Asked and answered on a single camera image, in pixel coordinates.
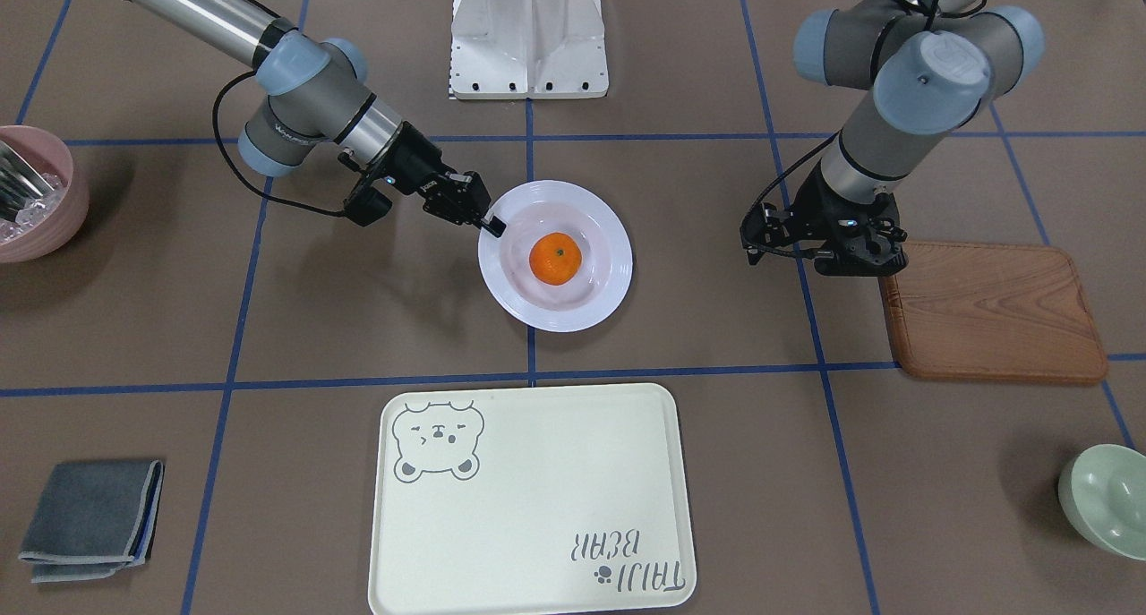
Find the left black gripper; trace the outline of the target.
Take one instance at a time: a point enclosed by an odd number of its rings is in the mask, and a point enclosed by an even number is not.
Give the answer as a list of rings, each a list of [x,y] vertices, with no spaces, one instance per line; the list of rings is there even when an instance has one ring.
[[[816,273],[837,277],[890,277],[909,263],[896,199],[878,194],[872,203],[843,199],[815,167],[791,206],[756,202],[740,224],[749,265],[763,253],[813,261]]]

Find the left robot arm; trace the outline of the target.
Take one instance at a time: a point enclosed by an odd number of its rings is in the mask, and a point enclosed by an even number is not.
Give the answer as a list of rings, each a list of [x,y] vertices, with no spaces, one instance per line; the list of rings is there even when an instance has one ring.
[[[948,135],[1014,90],[1047,41],[1020,7],[987,0],[859,0],[814,11],[791,48],[808,81],[865,96],[785,208],[758,195],[741,219],[749,265],[767,253],[824,276],[887,277],[908,265],[894,190]]]

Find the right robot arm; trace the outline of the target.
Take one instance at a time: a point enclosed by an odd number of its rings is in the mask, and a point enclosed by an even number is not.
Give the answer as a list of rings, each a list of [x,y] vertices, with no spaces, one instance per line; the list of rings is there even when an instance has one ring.
[[[311,37],[256,0],[124,0],[138,3],[248,68],[265,92],[238,134],[243,161],[265,178],[284,178],[314,147],[339,145],[358,182],[330,212],[360,226],[388,214],[377,183],[417,195],[427,214],[501,236],[490,194],[474,171],[447,166],[441,150],[367,86],[367,61],[342,38]]]

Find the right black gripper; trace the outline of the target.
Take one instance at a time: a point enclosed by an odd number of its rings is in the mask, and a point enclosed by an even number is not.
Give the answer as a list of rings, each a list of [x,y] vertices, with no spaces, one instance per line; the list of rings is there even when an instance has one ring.
[[[441,155],[441,149],[410,123],[401,123],[380,157],[361,171],[355,188],[344,199],[342,216],[367,226],[388,214],[392,202],[375,187],[377,180],[383,180],[400,194],[421,195],[427,214],[453,224],[474,224],[494,238],[503,236],[507,224],[490,214],[490,194],[482,176],[474,171],[453,169]]]

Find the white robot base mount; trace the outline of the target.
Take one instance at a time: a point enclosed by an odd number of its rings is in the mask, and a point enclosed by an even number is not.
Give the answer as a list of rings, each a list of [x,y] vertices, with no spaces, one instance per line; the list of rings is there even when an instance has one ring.
[[[609,93],[602,0],[452,0],[452,98]]]

